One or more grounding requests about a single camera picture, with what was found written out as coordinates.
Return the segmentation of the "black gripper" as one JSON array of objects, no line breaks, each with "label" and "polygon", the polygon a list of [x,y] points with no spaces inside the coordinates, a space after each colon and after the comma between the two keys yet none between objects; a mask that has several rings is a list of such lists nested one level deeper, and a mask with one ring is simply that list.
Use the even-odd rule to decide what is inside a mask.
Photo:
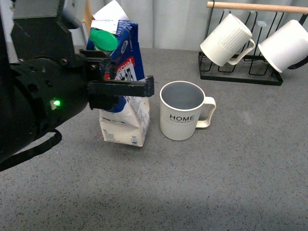
[{"label": "black gripper", "polygon": [[79,50],[75,53],[70,30],[82,26],[84,0],[15,0],[11,38],[18,58],[47,58],[66,69],[86,70],[90,107],[112,109],[119,95],[151,97],[154,76],[143,81],[113,79],[113,61],[103,51]]}]

